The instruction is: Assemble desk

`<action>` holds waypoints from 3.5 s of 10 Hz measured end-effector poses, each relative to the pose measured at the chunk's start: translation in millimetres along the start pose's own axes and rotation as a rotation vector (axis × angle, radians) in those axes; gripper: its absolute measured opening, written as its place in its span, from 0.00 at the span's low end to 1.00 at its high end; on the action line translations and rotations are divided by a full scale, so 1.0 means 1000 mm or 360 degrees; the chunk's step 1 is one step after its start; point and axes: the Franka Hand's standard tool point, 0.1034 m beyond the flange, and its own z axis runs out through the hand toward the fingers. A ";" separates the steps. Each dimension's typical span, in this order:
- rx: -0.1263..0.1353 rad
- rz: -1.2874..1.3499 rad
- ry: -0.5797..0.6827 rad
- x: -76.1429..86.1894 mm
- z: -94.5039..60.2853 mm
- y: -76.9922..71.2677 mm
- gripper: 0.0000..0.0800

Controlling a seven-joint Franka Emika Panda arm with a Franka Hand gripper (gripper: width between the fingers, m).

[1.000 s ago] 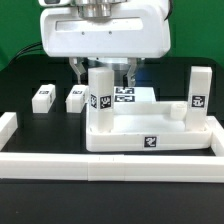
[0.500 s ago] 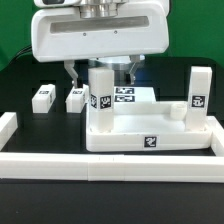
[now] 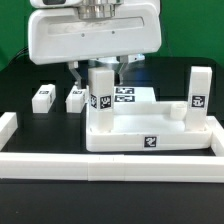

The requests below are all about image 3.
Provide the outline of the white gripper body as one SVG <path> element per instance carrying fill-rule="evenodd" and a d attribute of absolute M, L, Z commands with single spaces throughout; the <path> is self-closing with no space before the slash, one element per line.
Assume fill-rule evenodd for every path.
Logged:
<path fill-rule="evenodd" d="M 161 0 L 29 0 L 37 65 L 152 53 L 161 46 Z"/>

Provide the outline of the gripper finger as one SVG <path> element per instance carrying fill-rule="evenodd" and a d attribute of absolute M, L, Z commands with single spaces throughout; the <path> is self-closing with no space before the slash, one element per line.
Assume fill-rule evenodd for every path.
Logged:
<path fill-rule="evenodd" d="M 78 89 L 85 89 L 87 86 L 87 64 L 85 62 L 68 62 L 69 71 L 75 78 L 75 86 Z"/>
<path fill-rule="evenodd" d="M 119 62 L 118 67 L 116 69 L 116 73 L 119 75 L 119 83 L 122 84 L 124 80 L 124 72 L 126 67 L 129 64 L 129 57 L 127 55 L 125 56 L 117 56 L 117 61 Z"/>

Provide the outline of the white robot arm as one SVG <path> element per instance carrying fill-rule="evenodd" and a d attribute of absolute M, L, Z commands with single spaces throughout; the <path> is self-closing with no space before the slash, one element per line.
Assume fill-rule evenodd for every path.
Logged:
<path fill-rule="evenodd" d="M 37 65 L 65 62 L 82 88 L 79 61 L 159 50 L 160 0 L 30 0 L 29 58 Z"/>

